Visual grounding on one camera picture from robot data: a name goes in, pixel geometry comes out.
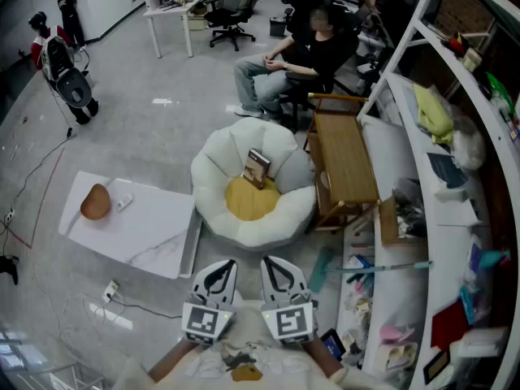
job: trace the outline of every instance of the hand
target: hand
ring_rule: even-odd
[[[263,62],[267,63],[268,61],[272,61],[275,58],[272,52],[269,52],[263,55]]]
[[[284,69],[285,62],[282,61],[266,61],[266,67],[269,71],[275,72]]]

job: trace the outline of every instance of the red object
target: red object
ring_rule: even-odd
[[[454,37],[449,39],[449,46],[452,50],[459,54],[464,54],[464,45]]]
[[[50,29],[48,28],[47,29],[47,33],[45,34],[44,38],[47,38],[49,36],[50,36]],[[67,34],[65,33],[65,31],[63,30],[63,28],[61,26],[58,26],[58,36],[62,37],[63,40],[68,45],[70,45],[72,43],[70,37],[67,36]],[[41,59],[40,59],[41,48],[42,48],[42,46],[39,43],[36,43],[36,42],[33,42],[32,45],[31,45],[32,61],[34,62],[34,64],[36,65],[36,68],[38,70],[40,70],[42,68]]]
[[[460,340],[470,325],[464,313],[462,301],[458,299],[455,303],[433,315],[431,320],[431,347],[439,347],[441,351],[449,349],[452,342]]]

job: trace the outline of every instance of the wooden side table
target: wooden side table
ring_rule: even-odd
[[[316,166],[318,196],[318,215],[310,229],[334,231],[370,217],[379,204],[379,191],[356,115],[348,111],[321,110],[321,100],[366,99],[328,94],[311,96],[320,102],[307,132],[310,155]],[[322,181],[322,172],[327,176],[328,187]]]

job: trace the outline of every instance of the man in black shirt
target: man in black shirt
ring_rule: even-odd
[[[302,30],[283,39],[271,52],[239,59],[235,65],[235,82],[241,106],[237,115],[266,117],[280,121],[280,94],[297,83],[285,73],[296,72],[317,77],[326,87],[332,85],[334,73],[355,53],[358,37],[344,30],[345,13],[335,6],[319,8],[310,15],[312,30]],[[279,54],[283,60],[275,59]],[[254,77],[267,78],[254,86]]]
[[[84,50],[85,37],[76,11],[76,0],[58,0],[58,7],[62,12],[65,33],[71,38],[72,44],[76,41],[81,50]]]

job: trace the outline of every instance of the knee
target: knee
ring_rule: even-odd
[[[272,90],[260,88],[257,89],[257,98],[260,104],[274,101],[279,94],[274,93]]]
[[[247,58],[240,58],[235,62],[235,73],[243,73],[247,70]]]

